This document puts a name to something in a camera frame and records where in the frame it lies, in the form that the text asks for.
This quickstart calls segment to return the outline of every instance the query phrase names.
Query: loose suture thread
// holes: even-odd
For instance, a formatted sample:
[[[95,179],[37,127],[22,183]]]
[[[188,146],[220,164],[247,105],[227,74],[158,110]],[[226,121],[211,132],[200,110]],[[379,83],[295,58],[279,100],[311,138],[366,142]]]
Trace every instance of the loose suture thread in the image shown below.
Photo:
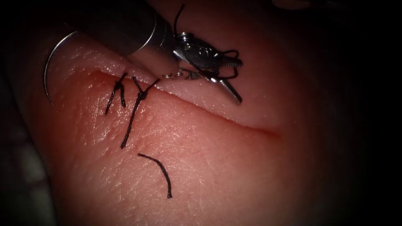
[[[170,178],[169,178],[169,175],[168,175],[168,173],[167,173],[167,171],[166,171],[166,169],[165,169],[165,167],[163,166],[163,164],[159,161],[159,160],[157,160],[157,159],[154,159],[154,158],[152,158],[152,157],[149,157],[149,156],[147,156],[147,155],[144,155],[144,154],[141,154],[141,153],[138,153],[138,156],[140,156],[140,157],[144,157],[144,158],[147,158],[147,159],[150,159],[150,160],[152,160],[152,161],[154,161],[154,162],[156,162],[157,164],[158,164],[158,166],[160,167],[160,169],[162,170],[162,173],[163,173],[163,175],[165,175],[165,178],[166,178],[166,181],[167,181],[167,198],[173,198],[173,196],[172,196],[172,185],[171,185],[171,183],[170,183]]]
[[[116,81],[116,84],[114,85],[112,94],[110,95],[108,105],[106,106],[105,115],[108,113],[108,111],[110,109],[110,106],[112,104],[114,95],[115,95],[116,91],[118,91],[118,90],[120,90],[121,105],[123,107],[126,107],[126,101],[124,99],[124,85],[122,84],[122,81],[126,77],[126,75],[127,75],[127,73],[124,73],[122,75],[122,77],[119,79],[119,81]],[[142,100],[144,100],[147,97],[149,89],[152,88],[157,82],[160,81],[160,79],[157,79],[154,83],[152,83],[150,86],[148,86],[145,90],[142,90],[142,88],[140,87],[140,85],[137,82],[137,78],[136,77],[131,77],[131,78],[134,80],[135,85],[137,86],[137,88],[139,90],[139,93],[138,93],[137,99],[136,99],[135,104],[134,104],[133,113],[131,114],[131,118],[130,118],[129,126],[127,128],[126,135],[124,136],[123,142],[120,145],[121,149],[123,149],[127,144],[127,140],[129,139],[129,135],[130,135],[130,132],[131,132],[135,112],[137,111],[139,104],[141,103]]]

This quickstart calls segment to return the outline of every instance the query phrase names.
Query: skin texture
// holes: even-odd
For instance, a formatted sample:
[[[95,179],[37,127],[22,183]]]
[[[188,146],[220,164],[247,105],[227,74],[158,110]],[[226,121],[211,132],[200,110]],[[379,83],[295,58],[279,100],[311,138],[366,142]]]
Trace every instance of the skin texture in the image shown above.
[[[181,3],[150,2],[171,24]],[[277,24],[257,4],[184,3],[179,31],[239,50],[244,67],[230,82],[244,101],[236,105],[203,79],[162,80],[140,104],[124,149],[138,93],[130,77],[143,89],[155,77],[77,35],[51,61],[51,106],[44,60],[69,29],[39,18],[35,29],[10,36],[7,73],[50,175],[60,223],[308,225],[336,218],[354,171],[343,124],[336,125],[345,123],[344,112],[321,86],[324,71],[306,73],[298,64],[314,61],[296,63],[282,45],[285,35],[271,34]],[[118,91],[105,116],[124,72],[127,107]],[[160,168],[137,153],[164,164],[173,198],[166,199]]]

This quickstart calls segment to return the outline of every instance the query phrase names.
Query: cut suture end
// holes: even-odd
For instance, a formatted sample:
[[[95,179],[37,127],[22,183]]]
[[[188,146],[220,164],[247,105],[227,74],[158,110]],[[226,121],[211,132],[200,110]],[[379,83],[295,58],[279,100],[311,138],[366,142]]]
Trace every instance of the cut suture end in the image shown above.
[[[140,156],[140,157],[144,157],[144,158],[147,158],[147,159],[150,159],[150,160],[152,160],[152,161],[154,161],[154,162],[156,162],[157,164],[158,164],[158,166],[160,167],[160,169],[162,170],[162,173],[163,173],[163,175],[165,176],[165,178],[166,178],[166,181],[167,181],[167,198],[173,198],[173,196],[172,196],[172,185],[171,185],[171,183],[170,183],[170,178],[169,178],[169,175],[168,175],[168,173],[167,173],[167,171],[166,171],[166,169],[165,169],[165,167],[163,166],[163,164],[159,161],[159,160],[157,160],[157,159],[154,159],[154,158],[152,158],[152,157],[149,157],[149,156],[147,156],[147,155],[144,155],[144,154],[141,154],[141,153],[138,153],[138,156]]]

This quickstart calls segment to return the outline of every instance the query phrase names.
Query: black suture thread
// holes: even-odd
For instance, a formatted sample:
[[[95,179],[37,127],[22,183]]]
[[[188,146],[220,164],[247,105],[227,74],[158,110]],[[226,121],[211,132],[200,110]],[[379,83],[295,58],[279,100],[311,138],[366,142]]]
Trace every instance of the black suture thread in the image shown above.
[[[154,83],[152,83],[150,86],[148,86],[148,87],[145,89],[145,91],[143,91],[143,90],[141,89],[140,85],[139,85],[138,82],[137,82],[137,78],[136,78],[136,77],[131,77],[131,78],[134,80],[135,85],[137,86],[137,88],[138,88],[138,90],[139,90],[139,93],[138,93],[137,99],[135,100],[133,113],[131,114],[131,118],[130,118],[129,126],[128,126],[128,128],[127,128],[126,135],[124,136],[123,142],[122,142],[121,145],[120,145],[120,148],[121,148],[121,149],[123,149],[123,148],[126,146],[126,144],[127,144],[127,140],[129,139],[129,135],[130,135],[130,132],[131,132],[131,128],[132,128],[132,124],[133,124],[135,112],[137,111],[140,102],[141,102],[143,99],[145,99],[145,98],[147,97],[148,90],[149,90],[151,87],[153,87],[153,86],[159,81],[159,79],[157,79]]]
[[[178,12],[177,15],[176,15],[175,23],[173,24],[173,31],[175,32],[174,35],[175,35],[176,40],[177,40],[177,28],[176,28],[177,20],[179,19],[179,16],[180,16],[180,14],[181,14],[181,11],[183,11],[183,9],[184,9],[184,4],[181,5],[180,10],[179,10],[179,12]]]
[[[124,86],[121,83],[124,79],[124,77],[127,75],[127,73],[124,73],[121,78],[119,79],[119,81],[116,81],[114,87],[113,87],[113,91],[112,94],[110,95],[110,99],[108,102],[108,105],[106,107],[106,111],[105,111],[105,115],[108,113],[110,106],[112,105],[112,101],[114,98],[114,94],[116,93],[116,91],[120,90],[120,98],[121,98],[121,105],[125,108],[126,107],[126,101],[124,100]]]
[[[173,196],[172,196],[172,185],[171,185],[171,183],[170,183],[170,178],[169,178],[169,175],[168,175],[168,173],[167,173],[165,167],[162,165],[162,163],[159,162],[158,160],[152,158],[152,157],[146,156],[146,155],[141,154],[141,153],[138,153],[138,156],[141,156],[141,157],[150,159],[150,160],[152,160],[152,161],[154,161],[154,162],[156,162],[156,163],[158,164],[158,166],[159,166],[160,169],[162,170],[163,175],[165,175],[165,178],[166,178],[166,181],[167,181],[167,184],[168,184],[168,185],[167,185],[167,190],[168,190],[168,191],[167,191],[167,192],[168,192],[168,193],[167,193],[167,198],[173,198]]]

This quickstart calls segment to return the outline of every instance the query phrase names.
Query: curved suture needle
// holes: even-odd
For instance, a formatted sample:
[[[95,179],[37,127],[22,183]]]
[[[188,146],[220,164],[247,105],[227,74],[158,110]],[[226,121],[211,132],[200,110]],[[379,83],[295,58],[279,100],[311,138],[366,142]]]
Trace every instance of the curved suture needle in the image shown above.
[[[45,88],[45,93],[47,96],[47,99],[49,100],[49,102],[53,105],[52,100],[50,99],[50,95],[49,92],[47,90],[47,84],[46,84],[46,76],[47,76],[47,70],[49,67],[49,62],[50,59],[52,59],[53,54],[56,52],[57,48],[59,48],[59,46],[65,41],[67,40],[69,37],[73,36],[75,33],[77,33],[77,31],[73,31],[70,34],[68,34],[67,36],[65,36],[63,39],[61,39],[56,46],[53,48],[53,50],[50,52],[49,56],[47,57],[46,63],[45,63],[45,68],[44,68],[44,72],[43,72],[43,87]]]

